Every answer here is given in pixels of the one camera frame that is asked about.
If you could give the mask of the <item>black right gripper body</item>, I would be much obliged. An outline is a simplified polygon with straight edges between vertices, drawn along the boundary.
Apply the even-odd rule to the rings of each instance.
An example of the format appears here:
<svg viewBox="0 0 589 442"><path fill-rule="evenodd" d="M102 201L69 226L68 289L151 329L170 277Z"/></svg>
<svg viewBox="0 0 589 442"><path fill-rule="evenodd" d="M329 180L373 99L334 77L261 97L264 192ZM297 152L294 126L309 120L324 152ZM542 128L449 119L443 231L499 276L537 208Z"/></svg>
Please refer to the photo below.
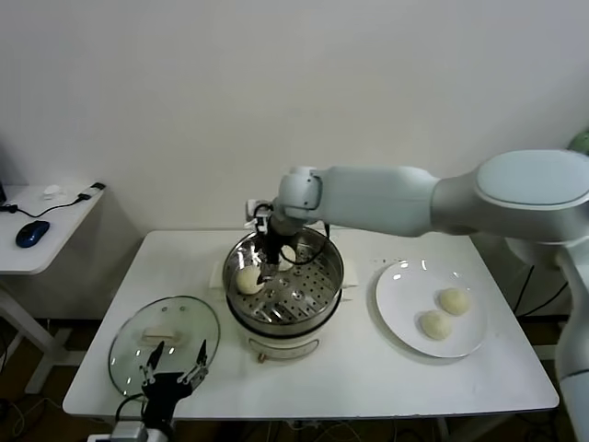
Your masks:
<svg viewBox="0 0 589 442"><path fill-rule="evenodd" d="M290 218L271 215L268 220L267 233L264 239L264 250L267 262L279 263L279 255L284 246L291 247L300 231L300 223Z"/></svg>

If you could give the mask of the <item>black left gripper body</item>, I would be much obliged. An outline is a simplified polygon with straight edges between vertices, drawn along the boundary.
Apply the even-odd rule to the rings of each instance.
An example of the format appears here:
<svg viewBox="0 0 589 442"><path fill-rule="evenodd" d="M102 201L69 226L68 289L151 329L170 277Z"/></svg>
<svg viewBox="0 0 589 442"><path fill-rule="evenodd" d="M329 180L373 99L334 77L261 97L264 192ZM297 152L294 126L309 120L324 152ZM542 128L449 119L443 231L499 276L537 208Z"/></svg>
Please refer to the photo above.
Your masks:
<svg viewBox="0 0 589 442"><path fill-rule="evenodd" d="M192 394L189 382L179 372L156 373L142 383L146 406L142 419L146 427L170 426L177 404Z"/></svg>

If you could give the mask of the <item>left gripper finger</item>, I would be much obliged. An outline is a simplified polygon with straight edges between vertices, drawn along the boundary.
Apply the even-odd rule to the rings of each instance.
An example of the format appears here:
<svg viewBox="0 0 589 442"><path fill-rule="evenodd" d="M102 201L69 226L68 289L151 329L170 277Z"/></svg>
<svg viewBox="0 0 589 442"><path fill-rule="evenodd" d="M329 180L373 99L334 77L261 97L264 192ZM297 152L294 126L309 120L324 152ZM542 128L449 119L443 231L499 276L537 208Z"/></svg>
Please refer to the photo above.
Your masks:
<svg viewBox="0 0 589 442"><path fill-rule="evenodd" d="M178 383L185 385L200 385L208 374L207 360L207 340L203 340L194 367L187 373L183 374L178 379Z"/></svg>
<svg viewBox="0 0 589 442"><path fill-rule="evenodd" d="M140 371L143 374L143 381L142 381L142 385L143 386L147 386L149 384L153 384L156 379L155 379L155 372L156 372L156 368L157 365L159 363L159 360L163 354L165 348L165 342L161 341L157 347L151 352L151 354L149 355L147 362L140 366Z"/></svg>

